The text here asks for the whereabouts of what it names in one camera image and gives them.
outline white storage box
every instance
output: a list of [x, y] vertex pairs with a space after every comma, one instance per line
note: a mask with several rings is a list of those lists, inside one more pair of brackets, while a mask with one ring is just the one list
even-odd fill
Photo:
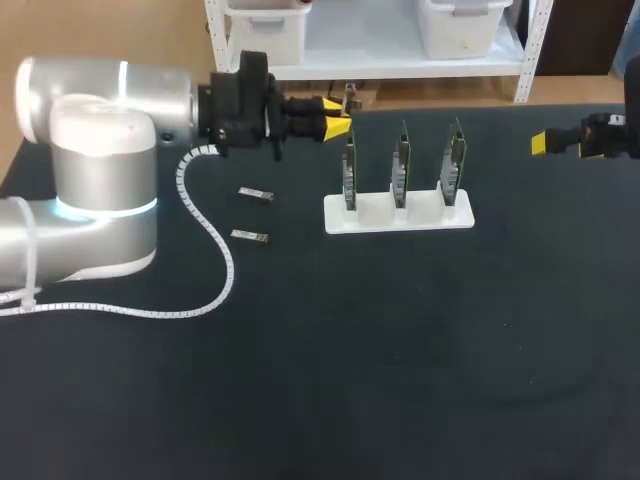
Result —
[[265, 52], [269, 65], [299, 65], [304, 61], [307, 15], [311, 4], [291, 2], [291, 8], [239, 10], [228, 7], [231, 17], [230, 45], [235, 52]]
[[432, 59], [486, 57], [513, 0], [418, 0], [420, 30]]

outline black table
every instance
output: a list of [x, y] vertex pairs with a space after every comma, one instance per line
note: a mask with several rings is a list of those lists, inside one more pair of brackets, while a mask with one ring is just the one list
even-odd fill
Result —
[[[195, 320], [88, 312], [0, 323], [6, 479], [640, 478], [640, 162], [531, 158], [530, 138], [615, 107], [372, 113], [355, 119], [359, 189], [387, 188], [406, 120], [411, 188], [435, 186], [449, 123], [469, 142], [466, 231], [328, 236], [341, 142], [200, 159], [196, 204], [237, 281]], [[129, 278], [61, 300], [187, 309], [220, 291], [215, 245], [160, 153], [159, 249]], [[240, 186], [276, 193], [271, 206]], [[23, 145], [3, 195], [53, 195]]]

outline white stand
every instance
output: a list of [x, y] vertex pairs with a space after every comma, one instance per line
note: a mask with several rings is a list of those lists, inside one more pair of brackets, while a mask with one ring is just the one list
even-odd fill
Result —
[[324, 225], [327, 233], [373, 233], [415, 230], [471, 228], [475, 218], [469, 196], [458, 190], [456, 204], [447, 207], [436, 190], [407, 193], [407, 208], [396, 208], [393, 193], [359, 193], [358, 209], [347, 211], [344, 195], [324, 197]]

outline robotic arm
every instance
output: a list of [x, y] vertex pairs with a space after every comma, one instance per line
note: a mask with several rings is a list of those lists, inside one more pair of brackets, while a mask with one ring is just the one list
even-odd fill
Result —
[[[320, 97], [285, 100], [268, 72], [266, 55], [256, 52], [242, 53], [237, 73], [213, 73], [209, 85], [198, 86], [179, 68], [29, 58], [16, 77], [16, 112], [27, 140], [51, 146], [57, 198], [0, 200], [0, 292], [13, 289], [0, 293], [0, 304], [23, 303], [0, 310], [0, 316], [32, 311], [34, 292], [43, 285], [112, 278], [146, 267], [156, 251], [156, 147], [186, 150], [198, 137], [215, 148], [189, 151], [176, 184], [185, 206], [225, 257], [223, 292], [190, 312], [99, 307], [153, 318], [211, 311], [229, 293], [233, 261], [222, 237], [189, 198], [184, 186], [189, 162], [265, 140], [280, 160], [288, 136], [325, 141], [351, 127], [339, 104]], [[54, 304], [35, 311], [58, 307], [97, 308]]]
[[351, 126], [337, 103], [320, 97], [285, 100], [268, 71], [266, 54], [258, 52], [242, 52], [238, 72], [212, 73], [209, 85], [195, 85], [181, 68], [28, 58], [16, 79], [18, 123], [27, 140], [50, 142], [51, 109], [69, 94], [93, 95], [146, 113], [159, 146], [188, 146], [200, 136], [222, 156], [231, 148], [257, 147], [268, 140], [280, 160], [288, 136], [325, 141]]
[[623, 153], [640, 158], [640, 57], [629, 62], [624, 86], [626, 116], [595, 113], [577, 127], [547, 129], [533, 138], [532, 153], [564, 153], [578, 145], [582, 158], [614, 158]]

